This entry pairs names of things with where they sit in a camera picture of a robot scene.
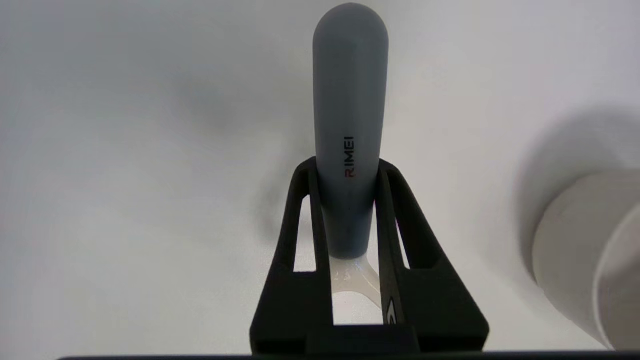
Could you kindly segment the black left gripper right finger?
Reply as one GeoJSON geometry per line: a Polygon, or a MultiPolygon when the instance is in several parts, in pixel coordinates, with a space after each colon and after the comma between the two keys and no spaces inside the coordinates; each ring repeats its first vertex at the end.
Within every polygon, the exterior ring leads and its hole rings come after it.
{"type": "Polygon", "coordinates": [[[410,354],[480,353],[489,322],[439,244],[409,183],[381,160],[375,187],[384,325],[410,354]]]}

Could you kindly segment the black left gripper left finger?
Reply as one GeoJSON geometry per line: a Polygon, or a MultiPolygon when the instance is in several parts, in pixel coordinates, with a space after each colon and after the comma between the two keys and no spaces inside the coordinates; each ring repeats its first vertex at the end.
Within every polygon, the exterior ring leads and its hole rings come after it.
{"type": "Polygon", "coordinates": [[[288,189],[278,243],[249,337],[255,356],[302,356],[334,325],[329,247],[320,201],[317,161],[303,161],[288,189]],[[310,201],[314,271],[295,271],[304,199],[310,201]]]}

